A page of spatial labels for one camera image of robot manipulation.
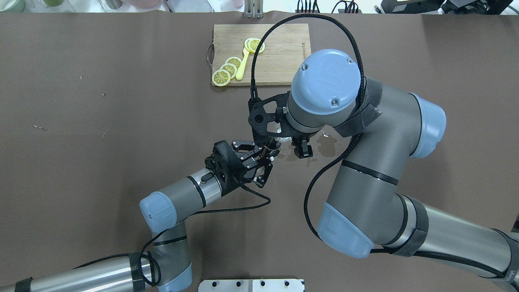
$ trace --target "table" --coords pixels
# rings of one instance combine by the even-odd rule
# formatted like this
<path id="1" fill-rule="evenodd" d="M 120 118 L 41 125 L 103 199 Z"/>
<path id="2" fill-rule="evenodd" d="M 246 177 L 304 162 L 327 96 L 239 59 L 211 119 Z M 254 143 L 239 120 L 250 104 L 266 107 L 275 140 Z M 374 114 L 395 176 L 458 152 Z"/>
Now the table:
<path id="1" fill-rule="evenodd" d="M 213 25 L 275 23 L 289 15 L 2 14 L 0 285 L 140 249 L 150 235 L 138 208 L 143 197 L 203 168 L 214 142 L 251 139 L 249 89 L 210 84 Z M 509 231 L 519 206 L 519 18 L 335 16 L 355 36 L 367 76 L 446 112 L 443 141 L 409 162 L 399 191 Z M 331 24 L 299 22 L 309 23 L 314 51 L 352 55 Z M 262 87 L 259 95 L 288 89 Z M 187 220 L 194 272 L 187 291 L 200 280 L 259 277 L 304 278 L 308 292 L 498 291 L 428 259 L 353 259 L 316 239 L 304 219 L 304 193 L 347 145 L 325 130 L 337 141 L 315 160 L 298 161 L 283 145 L 285 155 L 262 189 L 272 204 Z M 310 198 L 314 224 L 335 171 Z M 237 190 L 212 207 L 259 202 Z"/>

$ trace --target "green object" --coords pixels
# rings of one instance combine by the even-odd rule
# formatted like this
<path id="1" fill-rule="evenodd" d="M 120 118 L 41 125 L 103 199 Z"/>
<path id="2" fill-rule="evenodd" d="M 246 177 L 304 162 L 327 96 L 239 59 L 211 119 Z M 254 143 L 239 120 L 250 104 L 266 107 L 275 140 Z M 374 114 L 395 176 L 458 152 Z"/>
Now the green object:
<path id="1" fill-rule="evenodd" d="M 25 0 L 17 0 L 11 7 L 0 12 L 22 12 L 25 8 Z"/>
<path id="2" fill-rule="evenodd" d="M 50 7 L 56 7 L 63 4 L 63 1 L 65 0 L 43 0 L 45 4 L 49 5 Z"/>

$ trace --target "yellow utensil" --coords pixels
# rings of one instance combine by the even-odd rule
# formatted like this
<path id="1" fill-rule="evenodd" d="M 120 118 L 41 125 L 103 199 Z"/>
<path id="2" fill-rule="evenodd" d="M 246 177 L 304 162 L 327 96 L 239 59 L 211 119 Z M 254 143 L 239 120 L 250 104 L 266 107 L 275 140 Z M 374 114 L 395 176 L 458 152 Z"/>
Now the yellow utensil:
<path id="1" fill-rule="evenodd" d="M 251 37 L 251 38 L 248 38 L 245 40 L 244 46 L 243 46 L 243 59 L 241 60 L 240 68 L 238 68 L 238 73 L 236 73 L 236 77 L 235 77 L 236 80 L 243 79 L 243 74 L 245 73 L 245 65 L 247 64 L 247 58 L 249 57 L 249 53 L 256 52 L 256 50 L 253 50 L 250 46 L 250 43 L 252 41 L 256 42 L 256 48 L 257 48 L 257 45 L 260 42 L 260 39 Z M 261 48 L 259 48 L 258 54 L 261 54 L 264 50 L 265 50 L 265 44 L 263 44 L 261 46 Z"/>

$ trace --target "white bracket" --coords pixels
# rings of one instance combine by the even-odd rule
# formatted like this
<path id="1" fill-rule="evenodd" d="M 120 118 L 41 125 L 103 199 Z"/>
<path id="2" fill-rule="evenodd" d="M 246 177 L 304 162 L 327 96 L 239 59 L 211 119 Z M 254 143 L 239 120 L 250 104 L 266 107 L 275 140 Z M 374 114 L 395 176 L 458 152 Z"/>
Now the white bracket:
<path id="1" fill-rule="evenodd" d="M 305 280 L 205 280 L 198 286 L 198 292 L 305 292 Z"/>
<path id="2" fill-rule="evenodd" d="M 263 0 L 245 0 L 245 18 L 263 18 Z"/>

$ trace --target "pink object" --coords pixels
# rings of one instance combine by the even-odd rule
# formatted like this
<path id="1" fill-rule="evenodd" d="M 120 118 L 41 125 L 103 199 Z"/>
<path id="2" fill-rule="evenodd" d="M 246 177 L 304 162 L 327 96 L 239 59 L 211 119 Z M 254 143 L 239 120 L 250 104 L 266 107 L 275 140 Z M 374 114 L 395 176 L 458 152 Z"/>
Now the pink object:
<path id="1" fill-rule="evenodd" d="M 137 8 L 152 8 L 160 3 L 160 0 L 125 0 L 126 3 Z"/>
<path id="2" fill-rule="evenodd" d="M 245 0 L 230 0 L 234 7 L 240 8 L 245 4 Z"/>

